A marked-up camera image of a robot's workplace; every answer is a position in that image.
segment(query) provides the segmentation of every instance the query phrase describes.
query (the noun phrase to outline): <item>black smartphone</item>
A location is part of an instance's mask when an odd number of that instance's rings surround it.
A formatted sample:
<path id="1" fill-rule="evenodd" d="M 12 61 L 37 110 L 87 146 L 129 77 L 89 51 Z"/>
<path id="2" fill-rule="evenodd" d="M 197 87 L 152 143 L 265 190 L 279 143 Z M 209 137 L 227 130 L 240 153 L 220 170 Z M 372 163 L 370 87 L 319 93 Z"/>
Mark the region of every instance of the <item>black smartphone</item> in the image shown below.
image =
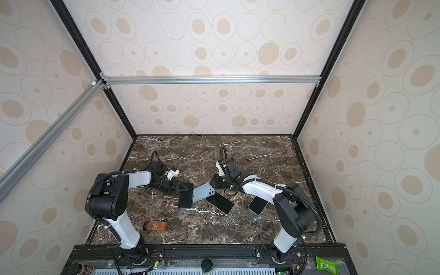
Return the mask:
<path id="1" fill-rule="evenodd" d="M 233 202 L 217 192 L 215 192 L 214 195 L 207 197 L 206 200 L 225 214 L 229 214 L 232 207 L 234 207 Z"/>
<path id="2" fill-rule="evenodd" d="M 261 212 L 263 212 L 266 205 L 268 205 L 268 201 L 263 200 L 260 197 L 254 197 L 253 200 L 248 205 L 249 210 L 255 215 L 259 216 Z"/>
<path id="3" fill-rule="evenodd" d="M 192 183 L 183 183 L 188 187 L 188 190 L 179 192 L 179 203 L 177 206 L 180 209 L 189 209 L 192 207 L 192 192 L 194 185 Z"/>

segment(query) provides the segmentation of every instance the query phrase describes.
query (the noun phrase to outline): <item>robotic arm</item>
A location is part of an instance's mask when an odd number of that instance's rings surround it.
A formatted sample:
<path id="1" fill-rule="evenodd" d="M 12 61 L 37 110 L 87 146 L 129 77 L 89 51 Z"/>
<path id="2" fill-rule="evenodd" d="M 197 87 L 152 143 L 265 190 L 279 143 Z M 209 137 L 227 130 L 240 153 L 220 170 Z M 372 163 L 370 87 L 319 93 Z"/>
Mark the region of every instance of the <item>robotic arm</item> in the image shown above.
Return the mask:
<path id="1" fill-rule="evenodd" d="M 99 174 L 89 191 L 86 200 L 86 211 L 95 220 L 109 228 L 122 249 L 134 249 L 134 255 L 140 260 L 146 258 L 145 244 L 127 214 L 128 191 L 137 187 L 157 188 L 165 192 L 186 191 L 177 175 L 179 170 L 166 168 L 156 150 L 153 151 L 145 171 L 118 171 Z"/>
<path id="2" fill-rule="evenodd" d="M 298 184 L 275 184 L 256 175 L 242 173 L 234 159 L 227 157 L 224 146 L 220 149 L 220 160 L 216 166 L 220 177 L 214 181 L 214 188 L 231 188 L 257 196 L 275 206 L 282 226 L 271 244 L 270 253 L 275 261 L 285 261 L 292 246 L 296 246 L 301 238 L 320 233 L 322 221 L 319 213 Z M 295 207 L 292 207 L 291 202 L 296 202 Z M 306 232 L 314 220 L 317 221 L 317 229 Z"/>

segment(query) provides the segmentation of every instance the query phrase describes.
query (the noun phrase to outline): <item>patterned wallpaper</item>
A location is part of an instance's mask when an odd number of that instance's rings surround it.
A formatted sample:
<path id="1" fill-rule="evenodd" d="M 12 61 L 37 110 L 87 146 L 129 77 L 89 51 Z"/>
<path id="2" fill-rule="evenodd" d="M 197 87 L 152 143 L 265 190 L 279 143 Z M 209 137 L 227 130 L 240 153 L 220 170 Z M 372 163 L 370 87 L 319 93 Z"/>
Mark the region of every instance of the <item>patterned wallpaper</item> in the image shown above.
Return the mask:
<path id="1" fill-rule="evenodd" d="M 113 85 L 137 134 L 291 134 L 315 84 Z"/>
<path id="2" fill-rule="evenodd" d="M 0 203 L 0 274 L 59 274 L 92 225 L 84 204 L 131 138 L 100 92 Z"/>
<path id="3" fill-rule="evenodd" d="M 440 270 L 440 1 L 372 0 L 299 142 L 360 275 Z"/>
<path id="4" fill-rule="evenodd" d="M 90 85 L 80 56 L 45 1 L 0 1 L 0 176 Z"/>
<path id="5" fill-rule="evenodd" d="M 320 74 L 352 0 L 65 0 L 109 76 Z"/>

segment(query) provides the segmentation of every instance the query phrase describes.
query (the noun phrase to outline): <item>green wet wipes package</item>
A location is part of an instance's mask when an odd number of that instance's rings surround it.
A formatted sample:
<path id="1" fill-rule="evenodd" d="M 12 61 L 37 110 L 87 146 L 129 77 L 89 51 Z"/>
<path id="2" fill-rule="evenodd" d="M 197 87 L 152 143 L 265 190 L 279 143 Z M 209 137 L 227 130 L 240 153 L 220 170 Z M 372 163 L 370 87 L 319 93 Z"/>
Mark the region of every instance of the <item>green wet wipes package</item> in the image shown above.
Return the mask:
<path id="1" fill-rule="evenodd" d="M 318 271 L 325 270 L 330 272 L 331 274 L 337 275 L 337 263 L 329 262 L 327 260 L 321 260 L 316 257 L 316 266 L 318 267 Z"/>

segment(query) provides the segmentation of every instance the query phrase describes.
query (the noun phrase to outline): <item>dark brown marble surface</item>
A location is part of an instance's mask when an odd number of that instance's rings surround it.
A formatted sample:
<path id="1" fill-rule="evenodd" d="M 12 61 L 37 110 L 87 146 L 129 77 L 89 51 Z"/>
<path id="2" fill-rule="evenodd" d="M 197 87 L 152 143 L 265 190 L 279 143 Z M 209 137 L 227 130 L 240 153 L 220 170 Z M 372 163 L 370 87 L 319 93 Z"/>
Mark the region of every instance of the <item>dark brown marble surface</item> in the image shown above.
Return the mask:
<path id="1" fill-rule="evenodd" d="M 285 136 L 140 136 L 124 170 L 144 169 L 152 150 L 157 149 L 167 167 L 178 168 L 179 179 L 193 183 L 196 188 L 218 172 L 215 162 L 220 158 L 221 144 L 227 145 L 228 156 L 234 158 L 242 172 L 252 172 L 279 184 L 296 182 L 309 196 L 293 145 Z M 259 237 L 269 243 L 275 238 L 281 224 L 273 205 L 268 204 L 260 216 L 255 216 L 247 208 L 251 196 L 238 193 L 229 199 L 235 205 L 228 215 L 206 200 L 182 210 L 177 208 L 177 196 L 162 193 L 153 196 L 142 187 L 129 191 L 127 212 L 135 229 L 148 244 L 260 243 Z M 167 221 L 168 231 L 143 231 L 143 223 L 150 220 Z M 324 234 L 308 237 L 307 242 L 323 243 Z M 114 243 L 116 240 L 109 230 L 99 225 L 91 244 Z"/>

